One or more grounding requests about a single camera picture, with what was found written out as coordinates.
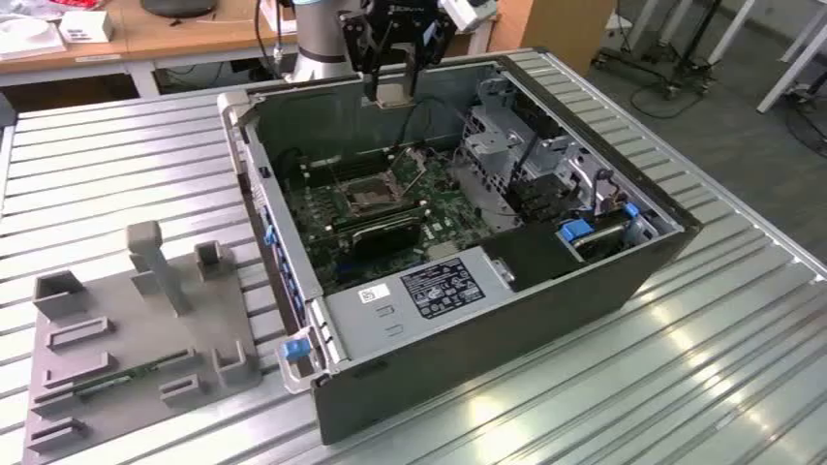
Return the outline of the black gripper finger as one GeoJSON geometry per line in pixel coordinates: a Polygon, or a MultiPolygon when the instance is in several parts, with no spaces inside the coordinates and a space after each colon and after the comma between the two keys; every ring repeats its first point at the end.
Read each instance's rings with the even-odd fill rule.
{"type": "Polygon", "coordinates": [[[428,26],[416,26],[394,43],[405,53],[401,88],[405,95],[413,95],[420,73],[436,65],[449,45],[449,21],[436,19],[428,26]]]}
{"type": "Polygon", "coordinates": [[[377,14],[345,12],[340,23],[350,66],[361,74],[364,96],[374,102],[382,57],[390,47],[390,21],[377,14]]]}

